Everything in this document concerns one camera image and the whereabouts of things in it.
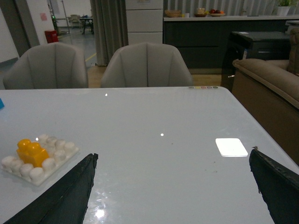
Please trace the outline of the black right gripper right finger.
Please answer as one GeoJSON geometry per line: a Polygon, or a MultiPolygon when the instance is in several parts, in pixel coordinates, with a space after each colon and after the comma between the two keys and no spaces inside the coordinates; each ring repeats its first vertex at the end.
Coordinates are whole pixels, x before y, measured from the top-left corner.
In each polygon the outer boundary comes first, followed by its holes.
{"type": "Polygon", "coordinates": [[[276,224],[299,222],[299,175],[253,147],[250,170],[276,224]]]}

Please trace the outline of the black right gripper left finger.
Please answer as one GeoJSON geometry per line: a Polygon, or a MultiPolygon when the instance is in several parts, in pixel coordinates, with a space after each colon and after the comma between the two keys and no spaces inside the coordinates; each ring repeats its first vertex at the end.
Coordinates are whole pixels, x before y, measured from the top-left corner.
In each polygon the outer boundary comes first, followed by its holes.
{"type": "Polygon", "coordinates": [[[89,154],[7,224],[81,224],[94,185],[98,154],[89,154]]]}

